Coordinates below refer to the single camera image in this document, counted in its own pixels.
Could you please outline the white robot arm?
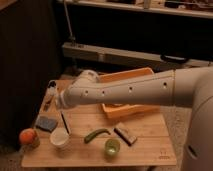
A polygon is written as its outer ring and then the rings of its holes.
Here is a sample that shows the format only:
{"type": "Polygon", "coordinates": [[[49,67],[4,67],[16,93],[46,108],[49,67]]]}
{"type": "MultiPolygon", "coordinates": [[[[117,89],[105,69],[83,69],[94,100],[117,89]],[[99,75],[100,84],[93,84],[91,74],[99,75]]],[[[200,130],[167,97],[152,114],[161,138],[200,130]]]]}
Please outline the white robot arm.
{"type": "Polygon", "coordinates": [[[102,83],[96,72],[85,70],[56,95],[59,109],[99,103],[190,107],[181,171],[213,171],[213,67],[169,70],[108,83],[102,83]]]}

